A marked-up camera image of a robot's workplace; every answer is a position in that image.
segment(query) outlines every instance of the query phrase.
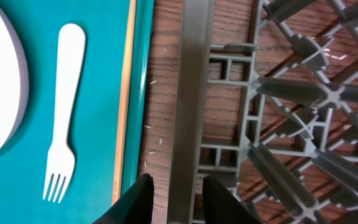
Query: wooden table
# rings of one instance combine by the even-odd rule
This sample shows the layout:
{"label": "wooden table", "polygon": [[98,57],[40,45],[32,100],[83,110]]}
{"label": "wooden table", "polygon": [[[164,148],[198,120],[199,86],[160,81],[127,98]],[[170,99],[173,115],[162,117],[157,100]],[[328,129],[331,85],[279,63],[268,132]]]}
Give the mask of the wooden table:
{"label": "wooden table", "polygon": [[[251,5],[252,0],[216,0],[212,42],[226,44],[246,41]],[[143,130],[139,159],[139,173],[147,172],[154,178],[153,223],[166,223],[167,218],[182,9],[183,0],[155,0],[154,33],[150,48],[148,82],[154,80],[157,82],[147,87],[144,124],[150,125],[151,128]],[[288,25],[295,33],[316,36],[326,29],[335,18],[336,16],[325,1],[318,0],[291,17],[288,20]],[[330,59],[331,65],[326,70],[329,77],[335,76],[358,58],[358,47],[349,33],[342,30],[334,37],[335,42],[330,46],[330,54],[347,55],[347,57],[343,60]],[[290,44],[273,23],[269,23],[261,31],[259,45],[256,70],[261,75],[269,75],[272,69],[285,61],[292,53]],[[209,75],[211,77],[218,76],[220,69],[220,64],[211,63]],[[232,68],[232,77],[242,78],[242,73],[243,66],[235,64]],[[283,78],[317,82],[317,79],[306,67],[293,69],[287,72]],[[240,94],[239,87],[208,85],[204,138],[234,139]],[[290,108],[295,106],[292,102],[283,102]],[[358,110],[358,105],[351,106]],[[262,134],[267,133],[282,119],[281,112],[268,100],[264,111]],[[345,117],[339,111],[335,111],[330,139],[341,131],[344,123],[346,123]],[[275,139],[274,143],[293,144],[293,139]],[[351,151],[352,149],[344,148],[342,150]],[[278,156],[278,158],[288,167],[296,165],[303,159],[293,156]],[[304,176],[303,181],[306,188],[316,197],[337,184],[332,177],[315,166],[305,170]],[[249,161],[243,163],[240,178],[239,195],[244,200],[265,186],[263,178]],[[256,206],[265,223],[280,223],[288,217],[288,213],[280,203],[267,198],[262,199]],[[331,221],[346,211],[343,208],[328,205],[322,209],[321,213],[328,221]]]}

